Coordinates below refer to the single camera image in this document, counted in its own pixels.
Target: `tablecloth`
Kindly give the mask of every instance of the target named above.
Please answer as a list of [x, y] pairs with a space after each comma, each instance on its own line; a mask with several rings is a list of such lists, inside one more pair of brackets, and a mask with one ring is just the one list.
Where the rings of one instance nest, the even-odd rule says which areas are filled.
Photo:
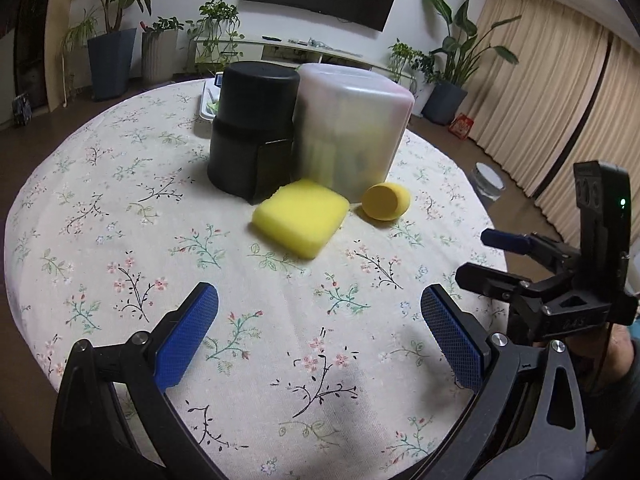
[[[132, 97], [72, 134], [31, 175], [6, 224], [10, 307], [54, 387], [71, 345], [150, 330], [200, 281], [220, 311], [168, 390], [231, 479], [386, 479], [437, 447], [470, 399], [419, 299], [441, 283], [485, 328], [506, 306], [462, 291], [466, 261], [505, 269], [465, 175], [407, 131], [389, 180], [412, 194], [394, 224], [354, 208], [313, 261], [250, 227], [253, 207], [206, 176], [203, 82]], [[144, 453], [157, 460], [118, 390]]]

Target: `white tray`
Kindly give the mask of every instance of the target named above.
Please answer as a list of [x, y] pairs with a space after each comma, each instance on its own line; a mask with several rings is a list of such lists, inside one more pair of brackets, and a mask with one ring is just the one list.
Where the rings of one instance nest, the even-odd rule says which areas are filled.
[[216, 117], [215, 113], [207, 110], [207, 103], [210, 103], [212, 100], [214, 103], [217, 103], [218, 99], [220, 99], [220, 88], [214, 84], [215, 81], [215, 78], [205, 80], [202, 88], [200, 116], [206, 121], [212, 121]]

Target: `blue textured pad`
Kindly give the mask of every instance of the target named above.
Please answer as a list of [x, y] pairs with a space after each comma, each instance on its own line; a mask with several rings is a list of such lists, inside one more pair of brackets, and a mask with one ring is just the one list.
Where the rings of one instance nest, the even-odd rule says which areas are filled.
[[480, 240], [487, 247], [494, 247], [514, 254], [529, 254], [531, 242], [528, 236], [513, 235], [495, 229], [485, 229], [480, 235]]
[[156, 354], [154, 379], [161, 392], [180, 382], [217, 314], [218, 292], [207, 285]]
[[450, 308], [428, 286], [420, 299], [422, 317], [461, 386], [474, 393], [482, 386], [482, 357]]

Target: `silver bolt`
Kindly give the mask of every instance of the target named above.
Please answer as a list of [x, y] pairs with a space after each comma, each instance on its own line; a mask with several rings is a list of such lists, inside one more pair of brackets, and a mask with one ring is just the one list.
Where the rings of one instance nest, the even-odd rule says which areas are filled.
[[136, 332], [134, 335], [131, 336], [131, 342], [134, 345], [143, 345], [148, 340], [149, 340], [148, 332], [143, 332], [142, 330], [140, 332]]
[[81, 339], [80, 341], [76, 341], [74, 345], [74, 350], [77, 352], [84, 352], [89, 346], [89, 342], [86, 339]]
[[509, 340], [507, 339], [507, 336], [505, 336], [504, 334], [501, 334], [500, 332], [496, 332], [495, 334], [492, 334], [491, 342], [496, 346], [506, 346]]
[[551, 342], [551, 348], [556, 352], [558, 352], [559, 354], [561, 354], [566, 350], [566, 346], [564, 346], [564, 343], [562, 341], [558, 341], [558, 339], [554, 339]]

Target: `red bag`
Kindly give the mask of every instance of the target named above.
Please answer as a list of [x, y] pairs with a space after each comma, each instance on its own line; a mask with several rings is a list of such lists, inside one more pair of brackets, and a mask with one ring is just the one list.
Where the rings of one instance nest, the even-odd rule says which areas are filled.
[[474, 125], [474, 120], [469, 119], [466, 115], [460, 114], [449, 125], [449, 132], [454, 134], [457, 138], [465, 140], [469, 136], [471, 127]]

